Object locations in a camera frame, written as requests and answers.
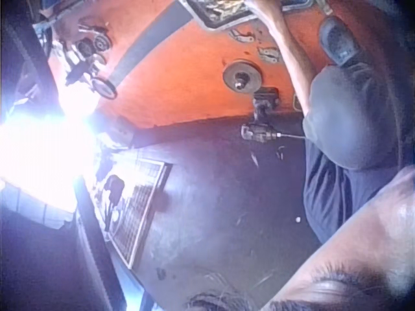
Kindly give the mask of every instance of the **bolt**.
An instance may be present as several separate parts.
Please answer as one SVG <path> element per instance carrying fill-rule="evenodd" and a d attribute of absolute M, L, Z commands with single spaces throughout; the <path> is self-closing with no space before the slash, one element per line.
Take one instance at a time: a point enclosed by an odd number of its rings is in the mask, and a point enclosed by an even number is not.
<path fill-rule="evenodd" d="M 242 90 L 249 82 L 249 76 L 246 73 L 237 73 L 235 75 L 235 88 Z"/>

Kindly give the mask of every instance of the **man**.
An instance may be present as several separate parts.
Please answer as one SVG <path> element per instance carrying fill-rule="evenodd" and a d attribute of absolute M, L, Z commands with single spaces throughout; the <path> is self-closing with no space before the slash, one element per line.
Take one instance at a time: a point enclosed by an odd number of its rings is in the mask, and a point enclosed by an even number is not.
<path fill-rule="evenodd" d="M 311 256 L 262 311 L 413 310 L 415 169 L 402 170 Z M 256 311 L 242 296 L 195 296 L 187 311 Z"/>
<path fill-rule="evenodd" d="M 415 170 L 393 179 L 413 163 L 413 142 L 404 141 L 413 128 L 409 84 L 393 70 L 382 75 L 337 17 L 327 18 L 319 32 L 335 65 L 317 73 L 279 0 L 245 3 L 278 44 L 302 105 L 304 205 L 325 243 L 263 310 L 399 310 L 415 284 Z M 198 295 L 187 307 L 254 310 L 224 293 Z"/>
<path fill-rule="evenodd" d="M 320 45 L 334 65 L 317 73 L 290 33 L 279 0 L 245 3 L 275 39 L 302 106 L 307 137 L 304 206 L 324 243 L 413 162 L 412 141 L 403 142 L 413 119 L 401 116 L 401 111 L 413 115 L 409 75 L 397 81 L 397 69 L 375 66 L 335 16 L 326 18 L 319 31 Z"/>

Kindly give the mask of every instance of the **debris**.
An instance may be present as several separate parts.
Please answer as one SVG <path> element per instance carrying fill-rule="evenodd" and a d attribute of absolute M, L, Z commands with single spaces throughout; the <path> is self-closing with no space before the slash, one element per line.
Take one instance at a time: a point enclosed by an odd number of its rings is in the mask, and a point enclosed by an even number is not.
<path fill-rule="evenodd" d="M 254 162 L 255 166 L 257 168 L 259 168 L 259 164 L 258 164 L 257 157 L 256 157 L 256 155 L 253 152 L 251 152 L 251 158 L 252 158 L 252 161 Z"/>
<path fill-rule="evenodd" d="M 282 161 L 284 160 L 284 153 L 283 153 L 284 148 L 285 146 L 279 146 L 276 152 L 278 159 Z"/>
<path fill-rule="evenodd" d="M 248 212 L 243 213 L 242 215 L 240 215 L 240 217 L 238 218 L 238 220 L 236 221 L 236 225 L 239 225 L 242 222 L 242 219 L 248 214 Z"/>

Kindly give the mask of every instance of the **pulley wheel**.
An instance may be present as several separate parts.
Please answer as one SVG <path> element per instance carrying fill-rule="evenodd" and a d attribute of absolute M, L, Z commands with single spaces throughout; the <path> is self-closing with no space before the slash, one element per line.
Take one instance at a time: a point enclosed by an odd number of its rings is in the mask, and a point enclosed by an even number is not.
<path fill-rule="evenodd" d="M 105 34 L 99 34 L 93 39 L 93 46 L 98 52 L 105 52 L 111 49 L 112 42 Z"/>
<path fill-rule="evenodd" d="M 100 96 L 107 99 L 117 98 L 117 90 L 115 89 L 115 86 L 111 84 L 111 82 L 105 81 L 104 79 L 95 76 L 91 79 L 91 85 L 93 90 L 96 91 Z"/>
<path fill-rule="evenodd" d="M 222 77 L 227 87 L 238 93 L 255 93 L 262 86 L 261 72 L 246 60 L 229 64 Z"/>
<path fill-rule="evenodd" d="M 78 52 L 84 57 L 88 58 L 94 55 L 95 47 L 93 42 L 89 38 L 83 38 L 77 42 L 75 42 Z"/>

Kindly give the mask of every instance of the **orange wall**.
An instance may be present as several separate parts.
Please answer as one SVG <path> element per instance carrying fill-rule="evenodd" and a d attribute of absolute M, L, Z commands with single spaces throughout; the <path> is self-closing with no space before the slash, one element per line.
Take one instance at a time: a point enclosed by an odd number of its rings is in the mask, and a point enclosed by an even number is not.
<path fill-rule="evenodd" d="M 109 35 L 114 42 L 113 49 L 106 55 L 109 64 L 102 76 L 109 76 L 134 40 L 171 2 L 100 1 L 82 11 L 81 14 L 92 15 L 92 20 L 108 23 Z M 367 6 L 360 1 L 330 3 L 335 14 L 350 26 L 359 41 L 381 57 L 377 45 L 370 44 L 372 31 L 382 27 L 376 12 L 371 9 L 367 14 Z M 318 45 L 318 26 L 324 19 L 320 9 L 314 6 L 286 18 L 294 37 L 316 68 L 320 70 L 329 63 Z M 367 21 L 370 28 L 362 25 L 362 21 Z M 65 22 L 74 25 L 73 21 Z M 228 31 L 208 32 L 192 20 L 139 63 L 117 88 L 117 99 L 101 99 L 101 109 L 112 115 L 123 115 L 139 127 L 246 115 L 252 111 L 252 97 L 229 90 L 222 81 L 222 72 L 226 64 L 247 59 L 260 66 L 264 86 L 279 89 L 280 111 L 292 111 L 294 91 L 285 65 L 265 63 L 257 55 L 258 46 L 275 46 L 266 28 L 259 21 L 252 21 L 237 29 L 242 33 L 253 32 L 256 41 L 239 43 L 229 36 Z"/>

